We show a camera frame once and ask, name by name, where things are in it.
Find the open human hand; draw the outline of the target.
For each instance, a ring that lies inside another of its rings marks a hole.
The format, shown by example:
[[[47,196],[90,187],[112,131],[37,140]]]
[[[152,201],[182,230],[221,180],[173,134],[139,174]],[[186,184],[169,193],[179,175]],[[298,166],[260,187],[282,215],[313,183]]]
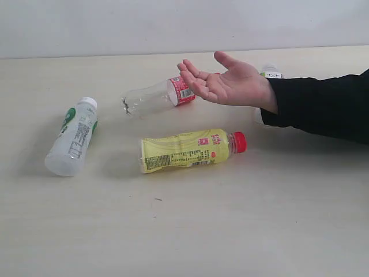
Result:
[[[214,58],[227,69],[225,73],[200,71],[188,59],[178,64],[180,76],[195,95],[212,103],[262,108],[277,114],[272,86],[255,67],[222,51],[216,51]]]

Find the black sleeved forearm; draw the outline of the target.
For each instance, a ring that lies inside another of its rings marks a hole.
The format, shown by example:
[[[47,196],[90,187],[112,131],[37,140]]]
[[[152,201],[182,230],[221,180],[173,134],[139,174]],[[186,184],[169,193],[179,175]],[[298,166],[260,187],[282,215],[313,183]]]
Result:
[[[368,71],[317,80],[271,78],[278,112],[261,110],[265,125],[368,144]]]

